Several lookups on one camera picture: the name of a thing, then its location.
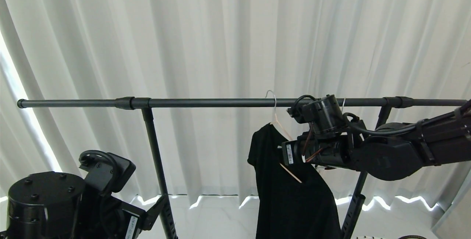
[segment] white label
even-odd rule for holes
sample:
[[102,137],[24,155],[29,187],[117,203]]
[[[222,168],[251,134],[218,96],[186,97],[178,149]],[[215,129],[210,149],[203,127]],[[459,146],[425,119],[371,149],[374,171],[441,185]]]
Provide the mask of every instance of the white label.
[[124,239],[134,239],[134,230],[136,229],[136,224],[138,222],[138,218],[131,216],[129,220],[128,231],[126,232],[126,237]]
[[288,154],[288,162],[291,164],[294,164],[293,160],[293,152],[291,152],[291,145],[286,144],[286,154]]

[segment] shirt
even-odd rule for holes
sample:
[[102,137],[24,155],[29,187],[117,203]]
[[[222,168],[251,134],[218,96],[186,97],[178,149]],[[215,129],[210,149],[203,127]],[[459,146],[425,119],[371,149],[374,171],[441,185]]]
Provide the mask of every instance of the shirt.
[[310,164],[286,167],[302,183],[279,165],[284,141],[271,124],[252,137],[247,162],[255,168],[260,200],[256,239],[340,239],[330,188]]

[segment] clothes rack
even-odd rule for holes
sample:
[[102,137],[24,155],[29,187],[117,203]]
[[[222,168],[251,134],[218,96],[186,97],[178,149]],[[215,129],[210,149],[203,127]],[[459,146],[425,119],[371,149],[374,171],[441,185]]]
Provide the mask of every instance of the clothes rack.
[[[296,98],[278,98],[276,106],[289,107]],[[409,108],[411,106],[461,106],[466,100],[456,99],[413,99],[405,96],[385,98],[337,98],[338,105],[343,106],[380,106],[376,127],[386,123],[392,108]],[[304,99],[300,103],[309,103]],[[152,99],[124,97],[117,99],[97,100],[25,100],[17,102],[19,108],[120,108],[126,110],[141,109],[146,124],[157,180],[162,195],[168,195],[163,172],[162,159],[155,133],[151,108],[272,108],[275,102],[271,98],[217,98],[217,99]],[[343,239],[350,239],[361,212],[365,196],[361,194],[367,177],[361,172],[355,191],[348,207],[348,212],[341,228]],[[168,202],[160,213],[163,230],[167,239],[178,239],[173,215]]]

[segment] curtain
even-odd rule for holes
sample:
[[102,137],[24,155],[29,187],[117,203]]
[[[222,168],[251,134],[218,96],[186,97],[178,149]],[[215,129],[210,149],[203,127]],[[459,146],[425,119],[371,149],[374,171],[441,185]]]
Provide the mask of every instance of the curtain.
[[[471,98],[469,0],[1,4],[3,38],[30,99],[262,98],[268,89],[278,98]],[[2,98],[2,118],[23,115],[14,99]],[[415,122],[452,109],[393,110],[389,121]],[[379,108],[345,110],[359,115],[369,128],[379,113]],[[241,202],[256,195],[254,169],[246,161],[249,144],[252,133],[273,120],[273,112],[154,109],[169,192],[188,194],[191,202],[202,194],[237,194]],[[34,113],[63,171],[82,173],[77,159],[84,150],[113,152],[137,166],[120,193],[124,199],[158,195],[140,112],[41,108]],[[277,114],[293,138],[307,130],[284,109]],[[22,140],[25,132],[13,130],[17,123],[8,124],[17,140],[2,138],[2,175],[6,165],[12,180],[28,170],[50,168],[45,152],[26,146],[32,137]],[[19,148],[34,168],[27,169],[21,156],[11,154]],[[469,168],[467,163],[429,167],[394,182],[368,177],[363,193],[368,199],[381,196],[388,204],[395,195],[422,196],[431,207],[440,202],[446,208]],[[343,169],[321,174],[337,198],[352,194],[358,177]],[[2,181],[2,190],[12,180]]]

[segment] white floor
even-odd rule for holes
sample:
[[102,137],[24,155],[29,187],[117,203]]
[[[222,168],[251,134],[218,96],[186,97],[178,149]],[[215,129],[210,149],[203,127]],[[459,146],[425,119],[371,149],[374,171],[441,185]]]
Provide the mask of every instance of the white floor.
[[[197,207],[189,209],[185,196],[170,199],[177,234],[180,239],[250,239],[255,238],[258,217],[258,199],[249,200],[239,209],[237,197],[202,197]],[[141,206],[144,209],[151,204]],[[7,202],[0,204],[0,229],[5,229]],[[347,212],[348,204],[338,206],[340,224]],[[427,239],[437,239],[430,231],[443,211],[436,207],[429,212],[422,202],[406,204],[395,199],[390,210],[378,202],[368,211],[362,211],[356,236],[398,239],[404,235],[421,235]],[[139,239],[164,239],[160,221],[152,231],[143,232]]]

